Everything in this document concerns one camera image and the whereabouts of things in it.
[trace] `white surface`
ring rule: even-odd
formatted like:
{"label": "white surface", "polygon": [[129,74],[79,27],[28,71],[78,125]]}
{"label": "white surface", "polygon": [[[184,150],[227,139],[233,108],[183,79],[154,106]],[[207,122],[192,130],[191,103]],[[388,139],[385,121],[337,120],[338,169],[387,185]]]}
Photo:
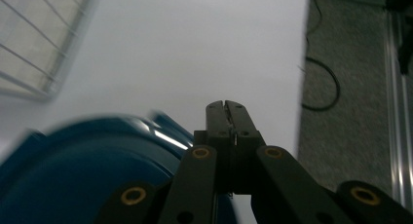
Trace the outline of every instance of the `white surface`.
{"label": "white surface", "polygon": [[[295,154],[306,10],[307,0],[99,0],[54,100],[0,97],[0,162],[26,129],[100,113],[160,109],[203,130],[220,99],[245,105],[267,144]],[[239,204],[241,223],[254,223]]]}

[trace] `blue plastic container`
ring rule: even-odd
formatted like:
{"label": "blue plastic container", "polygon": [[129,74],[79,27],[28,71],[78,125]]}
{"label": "blue plastic container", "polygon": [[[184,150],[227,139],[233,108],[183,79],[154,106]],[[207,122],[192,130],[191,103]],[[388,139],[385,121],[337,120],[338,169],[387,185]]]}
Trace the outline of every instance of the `blue plastic container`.
{"label": "blue plastic container", "polygon": [[[93,223],[123,184],[166,182],[192,135],[168,116],[154,121],[116,116],[33,133],[0,167],[0,223]],[[235,223],[228,198],[219,202],[220,223]]]}

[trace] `black cable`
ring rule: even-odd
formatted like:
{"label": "black cable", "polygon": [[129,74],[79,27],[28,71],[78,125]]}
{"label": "black cable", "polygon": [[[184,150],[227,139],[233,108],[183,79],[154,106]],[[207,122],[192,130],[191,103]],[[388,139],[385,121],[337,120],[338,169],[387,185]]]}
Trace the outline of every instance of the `black cable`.
{"label": "black cable", "polygon": [[[306,34],[307,51],[310,48],[310,40],[309,40],[308,36],[311,35],[312,33],[316,32],[319,29],[319,27],[321,26],[321,23],[322,23],[322,12],[321,12],[321,9],[319,8],[319,2],[317,0],[314,0],[314,4],[316,5],[317,11],[319,12],[319,21],[317,22],[317,24],[312,29],[307,31],[307,34]],[[312,62],[312,63],[318,65],[319,67],[326,70],[328,72],[328,74],[330,74],[330,76],[333,78],[333,81],[334,81],[334,84],[335,84],[335,87],[336,87],[336,94],[335,94],[335,97],[334,97],[333,101],[331,103],[325,105],[325,106],[315,107],[315,106],[307,105],[305,103],[302,103],[301,106],[304,109],[308,109],[308,110],[312,110],[312,111],[318,111],[318,112],[329,110],[332,107],[334,107],[334,105],[336,105],[338,100],[340,99],[340,96],[341,96],[340,83],[339,83],[337,77],[335,76],[334,72],[327,65],[325,65],[321,61],[319,61],[315,58],[309,57],[309,56],[306,56],[306,60],[308,62]]]}
{"label": "black cable", "polygon": [[314,4],[316,5],[317,11],[319,12],[319,20],[317,21],[316,25],[312,29],[307,31],[307,36],[310,36],[311,34],[316,32],[322,23],[322,12],[321,12],[321,9],[319,8],[319,2],[317,0],[314,0]]}
{"label": "black cable", "polygon": [[313,110],[313,111],[319,111],[319,112],[320,112],[320,111],[329,110],[329,109],[331,109],[332,107],[334,107],[334,105],[336,105],[337,102],[338,102],[338,100],[340,99],[340,96],[341,96],[340,83],[338,82],[338,79],[337,79],[337,77],[335,76],[334,72],[333,72],[327,65],[325,65],[325,64],[322,63],[321,61],[319,61],[319,60],[317,60],[317,59],[314,59],[314,58],[312,58],[312,57],[309,57],[309,56],[306,56],[306,60],[309,61],[309,62],[312,62],[312,63],[314,63],[314,64],[316,64],[316,65],[318,65],[319,67],[321,67],[321,68],[323,68],[324,70],[326,70],[326,71],[328,72],[328,74],[330,74],[330,76],[331,76],[331,77],[333,78],[333,80],[334,80],[334,84],[335,84],[335,87],[336,87],[336,95],[335,95],[335,97],[334,97],[334,100],[333,100],[331,103],[329,103],[329,104],[327,104],[327,105],[325,105],[325,106],[314,107],[314,106],[310,106],[310,105],[307,105],[307,104],[304,104],[304,103],[302,103],[301,106],[303,106],[304,109]]}

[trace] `wire rack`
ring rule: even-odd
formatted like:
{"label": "wire rack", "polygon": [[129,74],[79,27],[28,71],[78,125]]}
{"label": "wire rack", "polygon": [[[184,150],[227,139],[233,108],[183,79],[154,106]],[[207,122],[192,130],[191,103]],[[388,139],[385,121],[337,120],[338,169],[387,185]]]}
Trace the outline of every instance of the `wire rack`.
{"label": "wire rack", "polygon": [[0,93],[46,99],[91,0],[0,0]]}

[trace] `gray carpet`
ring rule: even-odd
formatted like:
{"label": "gray carpet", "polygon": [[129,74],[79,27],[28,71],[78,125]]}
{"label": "gray carpet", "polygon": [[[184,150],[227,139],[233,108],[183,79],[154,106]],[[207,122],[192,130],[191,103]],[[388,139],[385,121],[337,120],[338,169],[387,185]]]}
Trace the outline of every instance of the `gray carpet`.
{"label": "gray carpet", "polygon": [[[329,111],[303,110],[298,161],[330,190],[343,181],[361,180],[390,195],[384,12],[354,2],[318,1],[323,21],[309,36],[308,56],[331,67],[342,95]],[[309,28],[318,19],[312,2]],[[331,77],[311,63],[305,70],[303,102],[328,103],[335,90]]]}

